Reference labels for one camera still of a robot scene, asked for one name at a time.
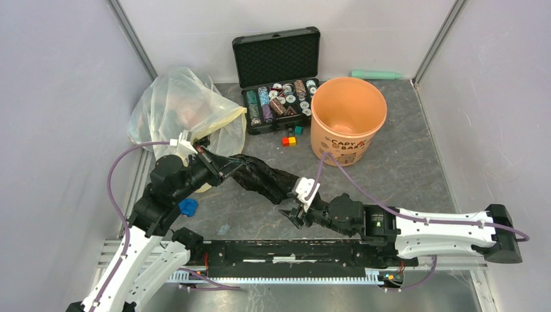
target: open case lid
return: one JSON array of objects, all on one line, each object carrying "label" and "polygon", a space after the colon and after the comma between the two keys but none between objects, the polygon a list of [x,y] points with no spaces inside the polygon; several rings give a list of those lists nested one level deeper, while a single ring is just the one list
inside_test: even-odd
[{"label": "open case lid", "polygon": [[318,75],[316,27],[237,37],[232,45],[241,88]]}]

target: green cylinder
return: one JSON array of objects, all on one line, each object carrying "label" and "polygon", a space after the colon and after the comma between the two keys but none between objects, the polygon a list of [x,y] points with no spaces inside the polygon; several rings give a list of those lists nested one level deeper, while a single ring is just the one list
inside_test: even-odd
[{"label": "green cylinder", "polygon": [[394,73],[393,71],[374,71],[374,70],[351,70],[349,77],[358,79],[373,79],[373,80],[392,80],[401,79],[400,73]]}]

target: cable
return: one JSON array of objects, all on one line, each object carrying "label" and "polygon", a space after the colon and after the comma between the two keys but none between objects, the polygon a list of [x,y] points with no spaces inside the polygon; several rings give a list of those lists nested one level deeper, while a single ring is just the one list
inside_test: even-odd
[{"label": "cable", "polygon": [[[111,168],[109,169],[109,173],[107,174],[107,195],[109,196],[109,200],[111,201],[111,204],[113,205],[113,208],[115,208],[115,211],[117,212],[117,215],[119,216],[120,220],[122,221],[122,226],[124,228],[124,245],[123,245],[123,248],[122,248],[121,255],[126,255],[126,251],[128,250],[128,247],[129,247],[129,244],[130,244],[130,229],[128,228],[128,222],[126,221],[126,217],[124,216],[122,210],[117,205],[117,202],[115,201],[115,197],[113,196],[113,191],[111,190],[111,177],[113,176],[113,171],[115,171],[115,167],[117,167],[117,164],[121,161],[121,159],[123,159],[123,157],[125,157],[131,151],[137,150],[138,148],[143,148],[144,146],[168,145],[168,144],[170,144],[170,142],[147,142],[147,143],[142,143],[142,144],[135,145],[135,146],[127,149],[119,157],[117,157],[117,159],[115,159],[115,161],[111,165]],[[97,292],[97,295],[94,298],[94,302],[99,303],[99,300],[101,299],[101,296],[105,292],[105,289],[107,288],[107,286],[109,285],[109,283],[113,279],[113,276],[115,276],[115,273],[119,269],[119,267],[122,263],[122,260],[123,259],[121,257],[119,257],[119,259],[115,263],[115,266],[113,267],[113,270],[111,271],[111,273],[109,273],[109,275],[107,276],[107,279],[105,280],[105,282],[103,283],[103,285],[101,286],[99,291]],[[93,305],[90,308],[90,312],[94,312],[95,310],[96,310],[96,307]]]},{"label": "cable", "polygon": [[190,270],[189,268],[179,268],[178,271],[185,271],[185,272],[188,272],[189,274],[203,280],[203,281],[206,281],[207,283],[211,284],[211,285],[214,285],[216,286],[216,288],[190,288],[191,291],[240,291],[241,290],[241,287],[236,287],[236,286],[227,286],[227,285],[222,285],[220,283],[216,283],[215,281],[209,279],[209,278],[206,278],[205,276],[202,276],[201,274],[198,274],[197,272],[193,271],[193,270]]},{"label": "cable", "polygon": [[431,270],[429,271],[429,274],[427,274],[427,276],[425,276],[425,278],[422,279],[420,282],[415,283],[415,284],[410,285],[410,286],[402,287],[402,288],[399,288],[399,289],[395,289],[395,288],[384,288],[385,292],[390,292],[390,293],[401,293],[402,291],[408,291],[408,290],[417,288],[417,287],[419,287],[419,286],[425,284],[426,282],[428,282],[428,281],[433,277],[434,272],[436,271],[436,263],[437,263],[437,261],[438,261],[438,256],[437,256],[437,255],[433,255],[432,258],[433,258],[433,261],[432,261]]},{"label": "cable", "polygon": [[[432,224],[447,224],[447,225],[460,225],[460,226],[480,226],[480,227],[490,226],[492,228],[504,229],[504,230],[512,232],[514,234],[520,235],[522,238],[517,239],[517,242],[528,242],[530,240],[530,236],[528,236],[524,232],[521,232],[521,231],[519,231],[519,230],[517,230],[513,227],[504,226],[502,224],[497,224],[497,223],[493,223],[493,222],[483,223],[482,221],[481,222],[475,222],[475,221],[460,221],[460,220],[432,220],[432,219],[429,220],[427,218],[416,218],[414,216],[407,216],[405,214],[398,213],[398,212],[388,208],[384,203],[377,200],[377,198],[375,198],[373,195],[369,194],[367,191],[363,190],[352,179],[352,177],[350,177],[350,175],[344,170],[344,168],[340,165],[340,163],[328,151],[323,153],[323,155],[320,158],[320,164],[318,165],[318,172],[316,174],[316,179],[314,181],[314,185],[316,185],[320,180],[320,176],[322,175],[322,168],[323,168],[323,164],[324,164],[324,159],[327,156],[329,156],[329,158],[337,165],[337,167],[339,167],[339,169],[342,171],[344,176],[346,176],[346,178],[350,181],[350,183],[352,183],[352,185],[360,193],[364,194],[367,198],[372,200],[376,205],[381,207],[384,211],[390,213],[391,215],[397,216],[398,218],[403,218],[403,219],[410,220],[410,221],[415,221],[415,222],[422,222],[424,224],[432,223]],[[310,190],[310,193],[308,193],[308,196],[306,196],[306,198],[305,198],[306,200],[309,200],[310,197],[312,197],[312,195],[314,194],[315,189],[316,188],[312,188]]]},{"label": "cable", "polygon": [[405,263],[402,261],[400,268],[398,269],[398,274],[401,274],[405,270]]}]

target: red wire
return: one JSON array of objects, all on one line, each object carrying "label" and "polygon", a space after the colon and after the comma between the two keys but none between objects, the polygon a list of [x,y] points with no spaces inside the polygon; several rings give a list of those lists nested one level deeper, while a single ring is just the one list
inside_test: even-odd
[{"label": "red wire", "polygon": [[209,253],[205,252],[205,274],[209,276]]},{"label": "red wire", "polygon": [[404,270],[405,270],[405,264],[402,261],[402,263],[400,264],[400,268],[398,269],[398,274],[402,273]]}]

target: black fabric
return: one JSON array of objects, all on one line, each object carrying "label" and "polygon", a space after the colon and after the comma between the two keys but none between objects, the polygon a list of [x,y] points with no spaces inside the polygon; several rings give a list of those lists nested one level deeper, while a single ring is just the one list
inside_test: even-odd
[{"label": "black fabric", "polygon": [[298,179],[298,176],[286,171],[271,168],[262,160],[243,154],[231,156],[245,162],[232,178],[246,190],[263,195],[274,205],[290,198],[290,193]]}]

